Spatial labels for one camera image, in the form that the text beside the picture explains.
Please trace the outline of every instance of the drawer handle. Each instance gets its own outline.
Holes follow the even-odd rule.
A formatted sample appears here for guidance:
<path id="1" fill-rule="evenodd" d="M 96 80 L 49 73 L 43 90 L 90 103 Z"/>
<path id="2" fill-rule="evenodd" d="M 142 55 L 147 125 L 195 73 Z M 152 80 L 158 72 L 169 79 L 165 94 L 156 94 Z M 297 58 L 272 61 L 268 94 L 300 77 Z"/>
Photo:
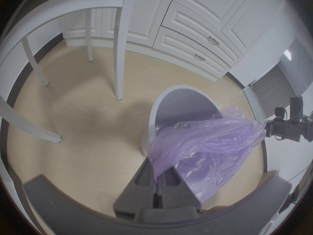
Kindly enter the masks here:
<path id="1" fill-rule="evenodd" d="M 210 42 L 213 42 L 214 45 L 219 45 L 219 42 L 216 41 L 216 40 L 215 40 L 213 37 L 211 37 L 211 36 L 208 38 L 208 40 L 209 40 Z"/>
<path id="2" fill-rule="evenodd" d="M 195 57 L 200 58 L 200 59 L 201 59 L 200 61 L 204 61 L 204 60 L 205 60 L 205 58 L 203 58 L 203 57 L 199 56 L 198 54 L 195 54 Z"/>

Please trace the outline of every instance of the white table leg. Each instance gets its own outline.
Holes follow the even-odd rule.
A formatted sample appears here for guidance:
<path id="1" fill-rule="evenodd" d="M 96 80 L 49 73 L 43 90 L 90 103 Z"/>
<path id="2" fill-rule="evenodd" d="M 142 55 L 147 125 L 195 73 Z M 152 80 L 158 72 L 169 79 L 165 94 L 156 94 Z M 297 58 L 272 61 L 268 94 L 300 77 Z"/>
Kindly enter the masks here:
<path id="1" fill-rule="evenodd" d="M 51 142 L 59 143 L 62 139 L 61 136 L 51 131 L 45 130 L 29 120 L 19 115 L 11 108 L 6 101 L 0 96 L 0 115 L 22 131 L 25 131 L 38 138 L 45 139 Z"/>
<path id="2" fill-rule="evenodd" d="M 124 0 L 123 7 L 117 8 L 114 39 L 113 39 L 113 66 L 115 96 L 118 100 L 123 98 L 124 59 L 128 26 L 131 20 L 135 0 Z"/>
<path id="3" fill-rule="evenodd" d="M 94 60 L 91 47 L 91 9 L 86 10 L 86 45 L 89 62 Z"/>
<path id="4" fill-rule="evenodd" d="M 41 83 L 44 85 L 44 86 L 47 86 L 49 84 L 48 80 L 45 78 L 45 76 L 42 74 L 42 72 L 40 71 L 39 67 L 38 67 L 38 64 L 33 56 L 33 53 L 29 47 L 29 43 L 28 43 L 28 39 L 27 39 L 27 36 L 24 37 L 22 39 L 22 44 L 23 44 L 23 48 L 25 50 L 25 53 L 26 53 L 26 56 L 28 58 L 28 61 L 30 63 L 30 65 L 32 66 L 35 74 L 37 75 L 37 77 L 39 77 Z"/>

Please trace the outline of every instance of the window light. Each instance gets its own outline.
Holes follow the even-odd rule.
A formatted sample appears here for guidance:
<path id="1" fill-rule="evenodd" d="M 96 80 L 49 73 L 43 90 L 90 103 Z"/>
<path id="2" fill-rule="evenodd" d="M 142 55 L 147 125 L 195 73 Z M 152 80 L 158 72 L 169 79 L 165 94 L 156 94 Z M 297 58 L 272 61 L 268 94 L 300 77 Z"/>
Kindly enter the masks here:
<path id="1" fill-rule="evenodd" d="M 286 50 L 286 51 L 284 52 L 284 54 L 285 54 L 286 57 L 289 59 L 289 61 L 291 61 L 291 54 L 290 54 L 290 52 L 289 52 L 288 50 Z"/>

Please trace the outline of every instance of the purple plastic bag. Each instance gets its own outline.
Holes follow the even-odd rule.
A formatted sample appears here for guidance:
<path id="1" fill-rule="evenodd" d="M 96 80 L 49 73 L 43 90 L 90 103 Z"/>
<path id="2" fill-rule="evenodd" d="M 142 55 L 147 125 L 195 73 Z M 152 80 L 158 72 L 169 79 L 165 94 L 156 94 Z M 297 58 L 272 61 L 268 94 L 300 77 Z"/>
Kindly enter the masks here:
<path id="1" fill-rule="evenodd" d="M 260 123 L 235 107 L 208 120 L 164 128 L 147 148 L 157 177 L 175 166 L 201 203 L 216 194 L 240 169 L 266 134 Z"/>

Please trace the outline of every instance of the wood floor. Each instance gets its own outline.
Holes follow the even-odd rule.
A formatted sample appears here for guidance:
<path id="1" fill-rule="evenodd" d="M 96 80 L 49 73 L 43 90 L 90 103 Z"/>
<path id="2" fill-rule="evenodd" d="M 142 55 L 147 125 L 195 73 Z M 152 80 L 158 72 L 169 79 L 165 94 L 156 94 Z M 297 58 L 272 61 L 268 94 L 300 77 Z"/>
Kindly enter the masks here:
<path id="1" fill-rule="evenodd" d="M 124 99 L 113 84 L 113 49 L 62 41 L 39 63 L 49 81 L 43 87 L 34 72 L 26 80 L 14 109 L 28 120 L 59 133 L 60 143 L 31 136 L 11 126 L 8 161 L 22 182 L 44 174 L 62 192 L 98 212 L 115 216 L 112 204 L 144 160 L 140 138 L 154 100 L 166 88 L 185 84 L 200 89 L 220 109 L 235 106 L 253 117 L 250 105 L 231 79 L 213 83 L 177 65 L 126 52 Z M 231 205 L 252 192 L 263 174 L 258 145 L 238 173 L 204 203 L 209 209 Z"/>

